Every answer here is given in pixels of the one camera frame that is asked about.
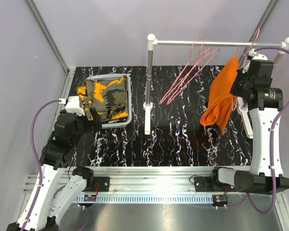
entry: orange cloth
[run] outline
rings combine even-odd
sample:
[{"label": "orange cloth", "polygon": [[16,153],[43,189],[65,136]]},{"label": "orange cloth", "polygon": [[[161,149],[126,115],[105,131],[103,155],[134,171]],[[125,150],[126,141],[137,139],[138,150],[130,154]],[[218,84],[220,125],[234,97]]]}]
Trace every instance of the orange cloth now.
[{"label": "orange cloth", "polygon": [[236,78],[238,68],[239,60],[234,57],[218,74],[210,88],[208,109],[200,120],[203,126],[216,123],[221,127],[223,135],[225,134],[225,128],[232,108],[236,104],[236,96],[230,94],[230,89]]}]

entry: white connector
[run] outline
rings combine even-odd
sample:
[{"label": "white connector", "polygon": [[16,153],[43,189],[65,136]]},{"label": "white connector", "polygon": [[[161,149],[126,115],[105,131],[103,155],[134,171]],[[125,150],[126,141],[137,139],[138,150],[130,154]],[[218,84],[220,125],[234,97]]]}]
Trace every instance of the white connector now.
[{"label": "white connector", "polygon": [[[284,48],[286,50],[289,50],[289,37],[285,39],[284,42],[282,42],[282,46],[281,48]],[[279,60],[281,59],[281,57],[285,54],[284,51],[279,51],[277,53],[277,55],[275,56],[274,60],[273,60],[273,63],[274,65],[277,65],[277,63],[279,62]]]},{"label": "white connector", "polygon": [[60,98],[59,100],[61,100],[61,102],[59,102],[60,104],[66,105],[66,99]]},{"label": "white connector", "polygon": [[238,107],[237,107],[236,111],[238,112],[238,114],[242,118],[242,122],[243,122],[244,130],[246,132],[246,136],[247,136],[247,138],[252,139],[253,138],[252,128],[251,128],[249,116],[247,114],[248,106],[244,105],[243,99],[241,97],[237,98],[237,104],[238,104]]},{"label": "white connector", "polygon": [[147,39],[148,39],[148,50],[153,51],[153,49],[154,49],[153,42],[156,40],[156,37],[154,34],[149,34]]},{"label": "white connector", "polygon": [[257,52],[255,52],[254,48],[249,51],[249,56],[250,57],[254,57],[256,54],[257,54]]},{"label": "white connector", "polygon": [[85,112],[82,108],[81,98],[79,96],[70,96],[66,104],[66,112],[76,113],[78,116],[84,116]]}]

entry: red wire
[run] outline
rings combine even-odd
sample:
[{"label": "red wire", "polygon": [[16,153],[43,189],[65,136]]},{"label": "red wire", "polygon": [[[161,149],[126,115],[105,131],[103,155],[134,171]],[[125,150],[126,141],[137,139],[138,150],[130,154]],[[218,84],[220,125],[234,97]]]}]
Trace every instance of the red wire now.
[{"label": "red wire", "polygon": [[259,33],[260,33],[260,28],[258,28],[258,29],[255,31],[254,35],[256,35],[256,37],[255,37],[254,41],[252,42],[250,48],[248,49],[247,54],[245,54],[244,62],[243,62],[243,68],[245,67],[245,62],[246,62],[246,59],[247,59],[247,56],[248,56],[250,50],[252,49],[252,46],[253,46],[254,43],[257,41],[257,38],[258,38],[258,36],[259,36]]},{"label": "red wire", "polygon": [[180,72],[180,74],[179,74],[179,76],[177,77],[177,79],[174,81],[174,83],[172,84],[172,87],[169,89],[169,91],[165,94],[165,96],[160,100],[160,104],[161,103],[163,103],[164,102],[164,100],[166,100],[166,98],[168,97],[168,96],[170,96],[170,94],[173,92],[173,91],[175,91],[175,92],[177,92],[177,90],[183,85],[183,83],[184,83],[184,81],[189,77],[189,74],[195,69],[195,67],[203,60],[203,59],[205,59],[206,57],[208,57],[209,55],[211,55],[211,54],[213,54],[214,53],[214,51],[213,52],[210,52],[210,53],[207,53],[207,54],[205,54],[205,56],[204,57],[202,57],[201,59],[198,59],[197,61],[196,61],[196,63],[194,64],[194,66],[190,69],[190,71],[180,80],[180,82],[176,85],[176,86],[174,86],[174,84],[176,83],[176,81],[179,79],[179,77],[181,76],[181,74],[183,73],[183,71],[185,70],[185,68],[187,67],[187,65],[188,65],[188,63],[186,64],[186,66],[185,66],[185,68]]},{"label": "red wire", "polygon": [[95,190],[96,190],[96,195],[95,195],[95,197],[97,197],[98,191],[99,191],[99,189],[100,189],[100,185],[99,185],[98,183],[95,183],[94,186],[95,186]]},{"label": "red wire", "polygon": [[[194,74],[194,75],[189,79],[189,81],[188,81],[187,83],[185,83],[185,85],[184,85],[183,87],[178,88],[178,89],[173,93],[173,95],[168,99],[167,104],[170,104],[170,103],[172,102],[172,100],[173,100],[181,91],[183,91],[183,90],[186,88],[186,86],[198,75],[198,73],[201,72],[202,69],[211,61],[211,59],[214,58],[214,56],[217,54],[218,50],[219,50],[219,48],[215,49],[215,50],[211,53],[211,54],[212,54],[212,57],[197,71],[197,73]],[[181,86],[182,83],[185,81],[185,79],[188,77],[189,74],[190,74],[190,72],[187,73],[187,75],[181,80],[181,82],[180,82],[178,85]]]},{"label": "red wire", "polygon": [[211,48],[208,48],[205,52],[203,52],[203,53],[200,53],[199,55],[197,55],[196,57],[194,57],[194,58],[192,58],[191,59],[191,52],[192,52],[192,48],[193,48],[193,45],[192,45],[192,47],[191,47],[191,51],[190,51],[190,54],[189,54],[189,60],[188,60],[188,62],[187,62],[187,64],[185,65],[185,67],[183,68],[183,70],[179,73],[179,76],[175,79],[175,81],[173,82],[173,84],[172,84],[172,86],[170,87],[170,89],[167,91],[167,93],[164,95],[164,97],[159,101],[159,104],[162,104],[165,100],[166,100],[166,98],[175,90],[175,88],[177,88],[178,86],[179,86],[179,84],[177,84],[177,85],[175,85],[176,84],[176,82],[179,80],[179,78],[181,77],[181,75],[183,74],[183,72],[184,72],[184,70],[188,67],[188,65],[189,65],[189,63],[192,61],[192,60],[194,60],[194,59],[199,59],[199,56],[200,55],[203,55],[203,54],[206,54],[208,51],[210,51],[211,50]]}]

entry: black marble surface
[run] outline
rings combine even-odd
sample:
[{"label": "black marble surface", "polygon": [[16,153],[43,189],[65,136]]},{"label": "black marble surface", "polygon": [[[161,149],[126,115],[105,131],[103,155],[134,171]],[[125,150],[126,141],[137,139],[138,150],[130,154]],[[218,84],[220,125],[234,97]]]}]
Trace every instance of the black marble surface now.
[{"label": "black marble surface", "polygon": [[84,134],[72,165],[81,166],[230,166],[249,165],[252,140],[247,139],[241,118],[233,112],[225,135],[217,126],[203,127],[210,85],[222,66],[206,66],[170,104],[158,104],[179,75],[181,66],[154,66],[151,97],[152,134],[144,134],[144,66],[77,67],[69,95],[89,76],[126,73],[131,76],[133,120],[126,128]]}]

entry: camouflage cloth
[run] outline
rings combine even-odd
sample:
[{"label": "camouflage cloth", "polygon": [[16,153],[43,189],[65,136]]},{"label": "camouflage cloth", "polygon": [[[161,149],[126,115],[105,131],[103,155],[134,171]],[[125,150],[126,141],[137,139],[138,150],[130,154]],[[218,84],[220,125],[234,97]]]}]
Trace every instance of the camouflage cloth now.
[{"label": "camouflage cloth", "polygon": [[102,117],[102,122],[121,122],[128,117],[126,76],[116,80],[85,79],[77,92],[89,120],[92,120],[89,111],[91,107],[95,107],[98,115]]}]

